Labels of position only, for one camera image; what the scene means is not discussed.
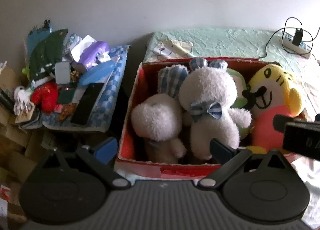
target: black smartphone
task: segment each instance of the black smartphone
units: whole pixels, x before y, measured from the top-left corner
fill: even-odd
[[[91,83],[85,90],[72,116],[71,123],[86,125],[93,107],[100,96],[104,83]]]

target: white plush toy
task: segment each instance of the white plush toy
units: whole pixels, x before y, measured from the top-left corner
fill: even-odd
[[[182,107],[176,96],[187,75],[187,68],[182,65],[160,70],[158,94],[132,110],[133,129],[144,138],[145,150],[152,162],[177,164],[186,154],[187,150],[178,138],[182,130]]]
[[[190,61],[193,71],[184,80],[179,101],[191,115],[190,145],[194,156],[209,160],[210,141],[217,138],[234,149],[240,143],[237,125],[247,128],[251,114],[245,109],[230,108],[236,100],[237,89],[232,77],[226,72],[225,61],[212,61],[207,67],[203,58]]]

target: silver screw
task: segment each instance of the silver screw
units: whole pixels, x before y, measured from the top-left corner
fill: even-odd
[[[90,146],[89,146],[89,145],[83,145],[81,148],[86,149],[86,150],[89,150],[89,149],[90,149]]]
[[[211,178],[204,178],[200,180],[200,184],[203,187],[213,187],[217,182]]]
[[[124,178],[116,178],[113,180],[112,184],[116,187],[126,187],[129,182]]]

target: white rectangular device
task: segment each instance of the white rectangular device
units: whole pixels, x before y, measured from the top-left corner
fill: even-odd
[[[305,44],[304,42],[300,42],[300,45],[296,46],[296,45],[292,44],[292,41],[293,41],[293,36],[290,35],[289,33],[285,32],[283,39],[282,39],[283,46],[293,50],[294,52],[296,52],[298,54],[303,54],[301,56],[303,56],[306,59],[309,59],[311,57],[311,52],[310,52],[311,47],[309,45]]]

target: bow tie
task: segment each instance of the bow tie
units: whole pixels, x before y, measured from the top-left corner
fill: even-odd
[[[215,101],[191,104],[190,114],[194,122],[198,122],[206,113],[215,119],[220,119],[222,116],[221,105]]]

